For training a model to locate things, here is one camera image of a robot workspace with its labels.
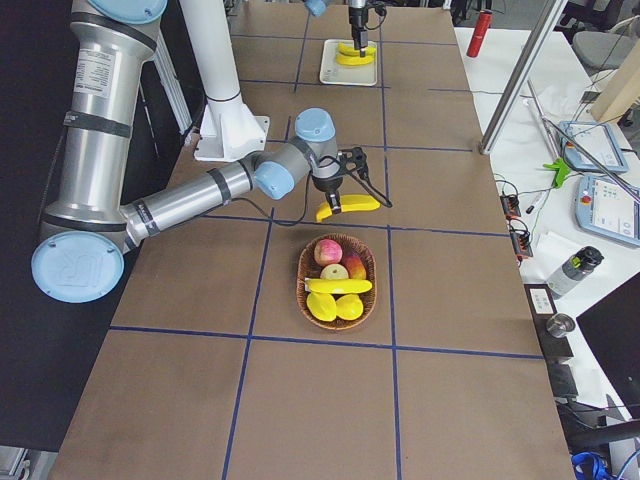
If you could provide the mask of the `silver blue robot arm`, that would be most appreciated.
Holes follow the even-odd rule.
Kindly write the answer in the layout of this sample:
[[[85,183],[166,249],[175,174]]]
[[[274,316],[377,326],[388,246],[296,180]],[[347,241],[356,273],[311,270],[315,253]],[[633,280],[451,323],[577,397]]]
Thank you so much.
[[[294,136],[263,152],[267,122],[243,102],[225,8],[184,1],[181,10],[205,89],[210,140],[223,166],[179,186],[123,204],[121,194],[143,64],[156,53],[162,1],[76,1],[70,27],[79,42],[57,200],[39,225],[33,279],[49,297],[84,303],[108,294],[125,254],[151,236],[259,189],[278,200],[310,177],[321,191],[342,180],[331,116],[301,112]]]
[[[319,17],[325,13],[329,1],[306,0],[304,5],[313,16]],[[367,6],[367,1],[348,0],[347,6],[354,49],[361,57],[365,57],[366,48],[368,47],[367,22],[369,7]]]

